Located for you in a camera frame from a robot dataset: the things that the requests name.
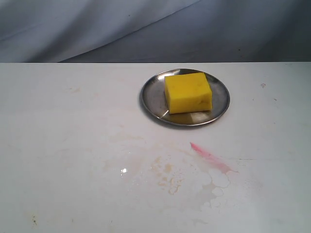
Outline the yellow sponge block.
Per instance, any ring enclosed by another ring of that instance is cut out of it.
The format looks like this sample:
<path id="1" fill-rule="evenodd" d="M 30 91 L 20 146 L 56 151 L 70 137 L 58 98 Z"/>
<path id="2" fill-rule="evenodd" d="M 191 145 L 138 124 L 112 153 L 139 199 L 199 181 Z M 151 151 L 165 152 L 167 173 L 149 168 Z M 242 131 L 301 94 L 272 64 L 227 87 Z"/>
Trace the yellow sponge block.
<path id="1" fill-rule="evenodd" d="M 212 90 L 202 72 L 165 77 L 165 98 L 170 114 L 210 111 Z"/>

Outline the brown liquid spill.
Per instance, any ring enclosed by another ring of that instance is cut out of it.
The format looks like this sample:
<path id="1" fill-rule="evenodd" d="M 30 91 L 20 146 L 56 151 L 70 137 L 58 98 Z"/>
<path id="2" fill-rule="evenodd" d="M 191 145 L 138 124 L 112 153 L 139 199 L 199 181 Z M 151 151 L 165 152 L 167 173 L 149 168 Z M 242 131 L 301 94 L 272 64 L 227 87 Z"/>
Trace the brown liquid spill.
<path id="1" fill-rule="evenodd" d="M 113 135 L 104 162 L 105 200 L 118 210 L 218 211 L 240 172 L 193 142 L 148 142 Z"/>

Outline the round steel plate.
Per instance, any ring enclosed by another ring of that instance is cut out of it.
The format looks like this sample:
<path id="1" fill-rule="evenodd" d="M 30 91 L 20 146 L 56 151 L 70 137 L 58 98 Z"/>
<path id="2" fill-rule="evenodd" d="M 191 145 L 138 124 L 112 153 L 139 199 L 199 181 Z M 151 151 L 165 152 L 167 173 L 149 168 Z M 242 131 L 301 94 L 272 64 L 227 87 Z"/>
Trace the round steel plate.
<path id="1" fill-rule="evenodd" d="M 205 73 L 212 91 L 212 110 L 169 114 L 165 100 L 165 77 L 199 73 L 199 70 L 178 68 L 152 76 L 142 87 L 139 99 L 141 107 L 158 121 L 176 126 L 194 127 L 212 123 L 219 119 L 229 108 L 230 94 L 227 87 L 216 77 Z"/>

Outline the grey backdrop cloth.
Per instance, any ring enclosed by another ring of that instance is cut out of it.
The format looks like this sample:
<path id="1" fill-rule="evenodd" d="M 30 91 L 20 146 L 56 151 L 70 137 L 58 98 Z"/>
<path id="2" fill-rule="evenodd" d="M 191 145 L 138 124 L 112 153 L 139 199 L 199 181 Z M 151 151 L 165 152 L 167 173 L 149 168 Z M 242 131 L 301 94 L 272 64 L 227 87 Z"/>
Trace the grey backdrop cloth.
<path id="1" fill-rule="evenodd" d="M 311 59 L 308 0 L 3 0 L 3 63 Z"/>

